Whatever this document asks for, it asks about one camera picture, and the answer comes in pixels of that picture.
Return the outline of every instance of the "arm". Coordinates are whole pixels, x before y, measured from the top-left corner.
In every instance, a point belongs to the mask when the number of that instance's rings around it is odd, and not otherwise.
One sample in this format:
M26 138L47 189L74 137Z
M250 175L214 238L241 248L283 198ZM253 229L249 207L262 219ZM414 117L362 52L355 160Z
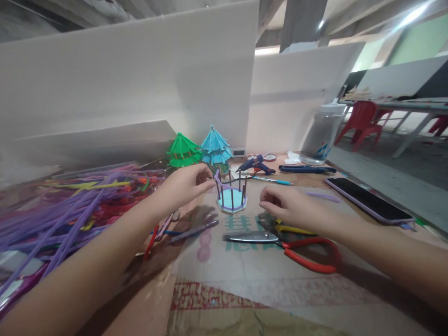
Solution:
M286 223L332 239L448 314L448 251L326 209L298 188L269 186L260 206Z
M72 335L109 299L155 225L213 188L205 164L174 172L151 196L64 261L0 323L0 335Z

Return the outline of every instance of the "pen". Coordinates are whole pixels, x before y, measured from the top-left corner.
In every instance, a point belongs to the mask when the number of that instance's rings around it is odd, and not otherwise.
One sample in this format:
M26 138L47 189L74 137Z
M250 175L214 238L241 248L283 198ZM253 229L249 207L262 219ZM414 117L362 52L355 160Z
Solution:
M291 182L288 182L288 181L271 180L271 179L266 179L264 177L258 177L258 176L253 176L252 178L254 180L259 180L259 181L264 181L264 182L273 182L273 183L278 183L278 184L294 185L294 183L291 183Z

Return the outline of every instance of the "metal scissors blade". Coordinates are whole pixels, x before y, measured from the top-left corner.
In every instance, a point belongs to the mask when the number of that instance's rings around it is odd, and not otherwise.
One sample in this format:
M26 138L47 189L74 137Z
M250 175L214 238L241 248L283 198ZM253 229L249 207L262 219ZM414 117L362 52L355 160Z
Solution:
M223 234L223 240L240 243L275 243L279 239L269 231L238 231Z

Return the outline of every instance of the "white table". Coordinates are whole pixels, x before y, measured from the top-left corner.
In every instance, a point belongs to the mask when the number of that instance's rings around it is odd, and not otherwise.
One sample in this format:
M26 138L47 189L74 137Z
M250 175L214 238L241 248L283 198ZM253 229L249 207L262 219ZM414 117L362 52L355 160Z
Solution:
M340 104L346 104L348 106L353 106L355 100L340 100ZM412 112L419 112L419 113L428 113L428 115L419 123L419 125L406 136L403 143L400 145L400 147L395 151L395 153L392 155L394 159L398 158L404 150L409 146L409 144L412 142L412 140L419 135L421 130L428 124L428 122L431 119L434 119L436 115L448 115L448 106L445 105L445 103L430 103L430 102L399 102L399 101L376 101L373 100L374 103L377 104L378 109L381 110L394 110L394 111L407 111L404 118L398 123L398 125L394 128L392 133L395 133L400 126L405 122L406 118L409 117L409 115Z

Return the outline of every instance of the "ceiling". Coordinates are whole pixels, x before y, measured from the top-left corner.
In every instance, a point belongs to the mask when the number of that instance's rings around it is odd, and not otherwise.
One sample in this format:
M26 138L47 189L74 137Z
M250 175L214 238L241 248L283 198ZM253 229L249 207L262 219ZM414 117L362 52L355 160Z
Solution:
M0 42L139 20L238 1L243 0L0 0ZM322 10L321 1L306 3L307 10L311 13L316 12L317 8ZM395 29L415 8L428 2L430 5L418 20L425 20L448 11L448 0L328 0L320 36L346 39L379 32L385 33ZM262 47L279 45L287 1L260 0L259 8L257 41L266 40ZM318 26L321 19L316 17L316 20L318 21L311 24Z

